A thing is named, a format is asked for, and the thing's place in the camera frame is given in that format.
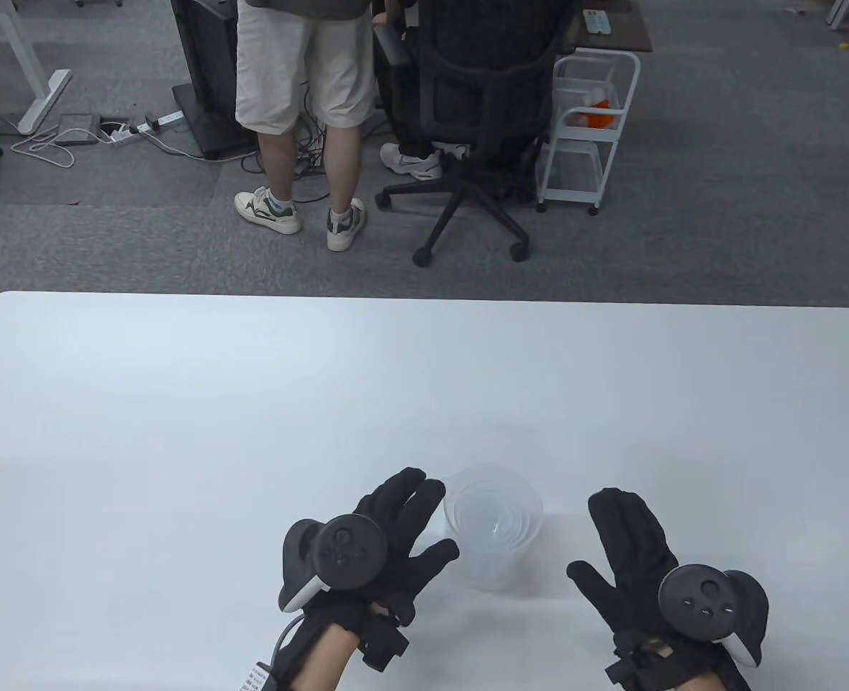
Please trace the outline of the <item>person's right hand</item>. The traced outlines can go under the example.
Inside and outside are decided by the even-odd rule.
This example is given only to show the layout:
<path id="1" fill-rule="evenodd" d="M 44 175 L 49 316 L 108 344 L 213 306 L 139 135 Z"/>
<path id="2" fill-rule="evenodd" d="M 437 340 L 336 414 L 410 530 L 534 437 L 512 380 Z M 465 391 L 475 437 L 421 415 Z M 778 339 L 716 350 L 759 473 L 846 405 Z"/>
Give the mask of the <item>person's right hand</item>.
<path id="1" fill-rule="evenodd" d="M 671 630 L 661 615 L 658 590 L 678 566 L 664 529 L 638 494 L 603 488 L 588 499 L 613 583 L 589 562 L 578 560 L 566 575 L 600 614 L 613 634 L 635 632 L 657 638 Z"/>

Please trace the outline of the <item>person's left hand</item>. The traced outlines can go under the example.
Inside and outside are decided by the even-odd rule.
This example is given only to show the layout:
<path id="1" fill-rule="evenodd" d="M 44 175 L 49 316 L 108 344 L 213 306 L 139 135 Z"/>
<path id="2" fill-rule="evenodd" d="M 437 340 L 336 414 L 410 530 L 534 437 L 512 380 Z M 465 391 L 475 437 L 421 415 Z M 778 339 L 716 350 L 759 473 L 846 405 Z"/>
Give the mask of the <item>person's left hand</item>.
<path id="1" fill-rule="evenodd" d="M 460 556 L 451 538 L 432 544 L 420 555 L 411 555 L 444 496 L 442 481 L 427 478 L 421 469 L 407 467 L 363 497 L 355 513 L 374 521 L 387 539 L 381 572 L 357 589 L 319 592 L 304 606 L 305 616 L 319 616 L 355 634 L 369 613 L 385 615 L 393 625 L 411 625 L 416 615 L 415 598 Z"/>

